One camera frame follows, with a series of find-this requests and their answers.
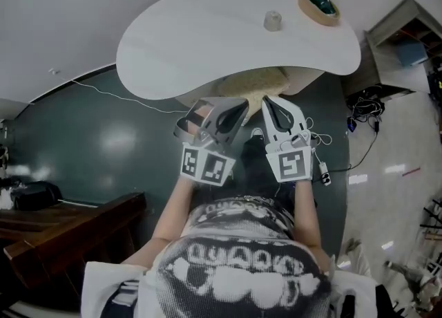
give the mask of black pants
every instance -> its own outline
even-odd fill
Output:
[[[244,184],[238,184],[235,178],[228,178],[222,187],[203,185],[195,191],[192,208],[213,200],[251,195],[274,199],[279,206],[293,214],[294,183],[276,181],[261,136],[256,135],[244,143],[240,161],[245,172]]]

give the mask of person's left arm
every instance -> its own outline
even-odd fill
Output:
[[[193,181],[180,176],[172,191],[152,238],[140,250],[128,257],[123,264],[141,265],[150,269],[156,256],[181,236],[189,216],[193,193]]]

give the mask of wooden chair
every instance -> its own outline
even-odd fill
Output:
[[[135,219],[145,209],[143,194],[129,194],[96,208],[0,210],[0,311],[17,300],[79,310],[86,263],[121,263],[134,253]]]

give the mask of person's right arm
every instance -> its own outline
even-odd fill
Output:
[[[295,187],[295,241],[307,246],[315,256],[321,270],[329,270],[330,258],[324,252],[316,214],[313,188],[310,180],[296,182]]]

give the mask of black cable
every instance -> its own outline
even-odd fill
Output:
[[[377,137],[378,137],[378,133],[376,133],[376,135],[374,136],[374,139],[373,139],[372,143],[370,144],[370,146],[368,147],[367,152],[365,152],[365,155],[362,157],[362,160],[360,160],[359,163],[358,163],[357,165],[352,166],[352,165],[350,164],[350,167],[348,167],[348,168],[344,168],[344,169],[332,169],[331,171],[329,171],[329,173],[338,173],[338,172],[341,172],[341,171],[351,171],[352,169],[355,169],[355,168],[356,168],[357,166],[359,166],[359,165],[364,161],[364,159],[367,157],[367,154],[368,154],[368,153],[370,152],[370,150],[372,149],[373,144],[374,144],[374,142],[376,141]],[[316,180],[313,180],[312,183],[316,183],[316,182],[318,182],[319,180],[321,180],[321,178],[316,179]]]

